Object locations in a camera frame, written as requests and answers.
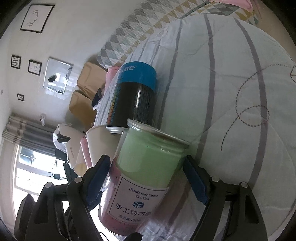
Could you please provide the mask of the dark cloth on pillows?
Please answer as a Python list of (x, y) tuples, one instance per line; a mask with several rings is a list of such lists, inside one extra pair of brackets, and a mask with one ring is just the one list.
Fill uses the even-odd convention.
[(102, 98), (102, 89), (99, 88), (97, 90), (95, 96), (93, 97), (93, 100), (92, 100), (92, 103), (91, 103), (92, 107), (95, 107), (98, 104), (98, 102), (100, 101), (101, 98)]

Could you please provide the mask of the white chair with hanger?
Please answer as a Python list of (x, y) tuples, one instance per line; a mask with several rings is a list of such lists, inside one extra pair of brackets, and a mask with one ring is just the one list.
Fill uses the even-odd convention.
[(58, 124), (53, 133), (55, 147), (67, 155), (71, 168), (76, 165), (81, 148), (80, 141), (83, 137), (85, 137), (85, 134), (73, 128), (70, 123)]

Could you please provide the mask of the small white paper cup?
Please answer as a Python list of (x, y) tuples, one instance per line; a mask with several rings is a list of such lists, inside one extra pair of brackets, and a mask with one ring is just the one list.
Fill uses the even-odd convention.
[(74, 172), (79, 176), (79, 177), (83, 177), (83, 175), (86, 173), (86, 171), (88, 170), (86, 162), (85, 162), (85, 158), (82, 152), (82, 148), (80, 148), (79, 152), (78, 152), (78, 156), (76, 159), (76, 163), (74, 165)]

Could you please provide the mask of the striped white table cloth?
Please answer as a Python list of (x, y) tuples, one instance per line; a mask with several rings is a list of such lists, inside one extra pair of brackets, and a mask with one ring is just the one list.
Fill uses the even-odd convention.
[(228, 16), (169, 23), (127, 58), (156, 70), (153, 125), (225, 183), (247, 182), (269, 240), (295, 240), (295, 63), (270, 35)]

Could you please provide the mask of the framed branch print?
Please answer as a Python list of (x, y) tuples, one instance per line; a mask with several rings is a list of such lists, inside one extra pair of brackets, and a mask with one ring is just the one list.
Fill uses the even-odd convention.
[(40, 76), (41, 74), (41, 69), (42, 69), (42, 63), (32, 60), (29, 60), (29, 65), (28, 65), (28, 72), (37, 76)]

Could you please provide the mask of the large white paper cup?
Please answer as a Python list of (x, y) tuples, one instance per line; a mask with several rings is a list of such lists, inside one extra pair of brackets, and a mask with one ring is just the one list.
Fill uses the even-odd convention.
[(89, 129), (86, 133), (86, 140), (92, 166), (98, 163), (102, 155), (109, 156), (111, 162), (116, 160), (126, 134), (127, 128), (117, 134), (111, 134), (104, 125)]

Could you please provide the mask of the glass jar pink green paper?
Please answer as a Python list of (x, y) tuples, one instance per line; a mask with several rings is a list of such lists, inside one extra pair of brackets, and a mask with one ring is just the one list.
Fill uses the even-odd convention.
[(147, 221), (170, 188), (189, 143), (136, 120), (127, 121), (102, 186), (98, 217), (128, 236)]

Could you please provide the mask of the tiny black frame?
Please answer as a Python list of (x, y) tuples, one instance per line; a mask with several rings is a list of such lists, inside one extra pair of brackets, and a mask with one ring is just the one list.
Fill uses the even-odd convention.
[(25, 101), (25, 97), (24, 97), (24, 95), (22, 95), (22, 94), (17, 94), (17, 98), (18, 98), (18, 100), (19, 101)]

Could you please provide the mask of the tan covered chair left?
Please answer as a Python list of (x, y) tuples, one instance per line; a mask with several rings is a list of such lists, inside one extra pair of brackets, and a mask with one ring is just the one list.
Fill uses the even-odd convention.
[(93, 127), (97, 111), (93, 110), (92, 101), (79, 90), (72, 94), (69, 111), (82, 123), (86, 131)]

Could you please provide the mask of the large antler picture frame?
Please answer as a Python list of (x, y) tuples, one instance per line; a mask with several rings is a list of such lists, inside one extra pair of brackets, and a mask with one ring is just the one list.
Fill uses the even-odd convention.
[(20, 27), (21, 31), (43, 33), (54, 4), (31, 4)]

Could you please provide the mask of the sofa with diamond pattern cover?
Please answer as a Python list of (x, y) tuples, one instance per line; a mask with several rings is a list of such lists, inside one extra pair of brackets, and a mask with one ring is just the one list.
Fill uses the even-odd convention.
[(218, 1), (145, 1), (121, 22), (96, 60), (105, 69), (120, 66), (154, 32), (175, 20), (198, 14), (231, 16), (254, 26), (259, 22), (255, 10)]

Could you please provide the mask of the tan covered chair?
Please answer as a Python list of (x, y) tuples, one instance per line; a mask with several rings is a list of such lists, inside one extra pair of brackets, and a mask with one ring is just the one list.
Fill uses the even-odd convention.
[(82, 123), (86, 131), (93, 127), (97, 111), (93, 110), (92, 101), (79, 90), (72, 94), (69, 111)]
[(77, 80), (78, 88), (89, 98), (93, 99), (99, 88), (104, 89), (107, 72), (98, 65), (86, 62)]

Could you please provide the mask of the grey striped curtain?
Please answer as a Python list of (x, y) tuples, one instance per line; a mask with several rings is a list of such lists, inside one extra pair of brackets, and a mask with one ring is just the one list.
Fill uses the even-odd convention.
[(33, 150), (34, 152), (55, 157), (54, 132), (55, 129), (11, 114), (2, 133), (2, 137), (11, 143)]

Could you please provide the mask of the whiteboard on wall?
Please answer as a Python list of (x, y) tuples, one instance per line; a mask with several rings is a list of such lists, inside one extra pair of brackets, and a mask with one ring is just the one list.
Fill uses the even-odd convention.
[(63, 95), (72, 69), (72, 64), (49, 57), (45, 69), (43, 88)]

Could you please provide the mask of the black blue CoolTowel can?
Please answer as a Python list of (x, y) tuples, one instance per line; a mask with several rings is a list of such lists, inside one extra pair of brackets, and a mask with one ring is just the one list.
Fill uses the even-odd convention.
[(155, 107), (157, 73), (144, 62), (132, 61), (119, 70), (106, 129), (114, 135), (128, 128), (127, 120), (152, 125)]

